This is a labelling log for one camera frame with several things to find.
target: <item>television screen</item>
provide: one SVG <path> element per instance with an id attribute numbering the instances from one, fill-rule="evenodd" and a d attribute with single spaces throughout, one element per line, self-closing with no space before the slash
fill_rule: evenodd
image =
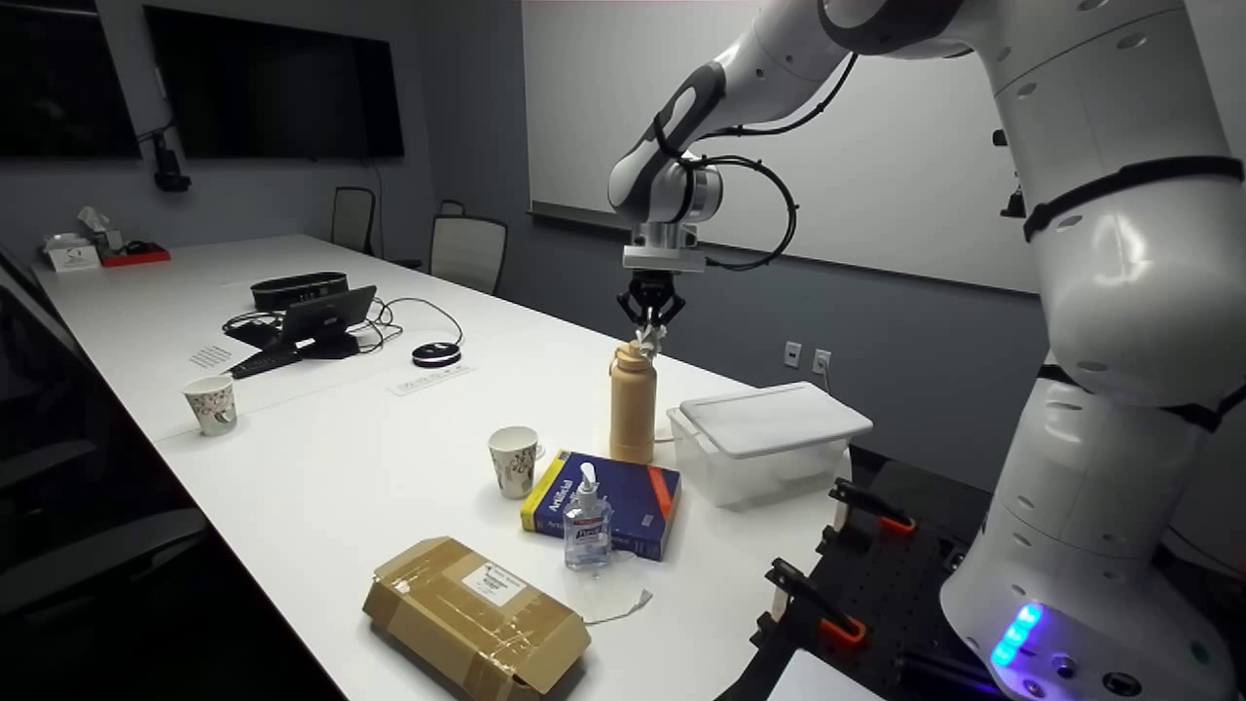
<path id="1" fill-rule="evenodd" d="M 141 154 L 99 20 L 0 2 L 0 158 Z"/>
<path id="2" fill-rule="evenodd" d="M 390 42 L 148 6 L 185 154 L 402 154 Z"/>

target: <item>wall outlet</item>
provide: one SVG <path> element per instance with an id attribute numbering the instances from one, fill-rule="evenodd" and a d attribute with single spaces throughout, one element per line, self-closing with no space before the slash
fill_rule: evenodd
<path id="1" fill-rule="evenodd" d="M 802 364 L 802 355 L 807 355 L 807 343 L 791 338 L 791 343 L 781 346 L 781 364 Z"/>
<path id="2" fill-rule="evenodd" d="M 808 375 L 829 375 L 829 351 L 824 346 L 815 351 Z"/>

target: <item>whiteboard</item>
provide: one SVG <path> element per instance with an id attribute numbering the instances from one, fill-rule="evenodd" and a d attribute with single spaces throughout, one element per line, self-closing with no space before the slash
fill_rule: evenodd
<path id="1" fill-rule="evenodd" d="M 676 80 L 751 27 L 768 0 L 523 0 L 525 133 L 534 207 L 611 215 L 611 163 L 637 141 Z M 1240 84 L 1240 0 L 1192 0 L 1210 80 Z M 697 150 L 756 154 L 802 207 L 791 258 L 1035 290 L 1015 218 L 996 208 L 1015 167 L 990 136 L 1000 128 L 985 71 L 968 58 L 860 58 L 846 94 L 777 141 L 703 141 Z M 700 240 L 772 247 L 781 203 L 772 184 L 724 171 L 724 208 Z"/>

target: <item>blue light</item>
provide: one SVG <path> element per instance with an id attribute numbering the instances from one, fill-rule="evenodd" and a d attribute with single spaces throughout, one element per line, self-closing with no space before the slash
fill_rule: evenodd
<path id="1" fill-rule="evenodd" d="M 1012 658 L 1020 652 L 1020 646 L 1026 641 L 1026 634 L 1039 628 L 1043 608 L 1026 602 L 1015 612 L 1012 628 L 1003 630 L 1003 637 L 996 641 L 996 650 L 990 652 L 991 664 L 1012 664 Z"/>

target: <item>box label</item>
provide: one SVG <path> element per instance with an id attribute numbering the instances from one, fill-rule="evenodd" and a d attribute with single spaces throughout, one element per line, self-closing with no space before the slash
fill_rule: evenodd
<path id="1" fill-rule="evenodd" d="M 523 595 L 525 581 L 485 560 L 462 576 L 462 587 L 495 608 L 506 608 L 515 595 Z"/>

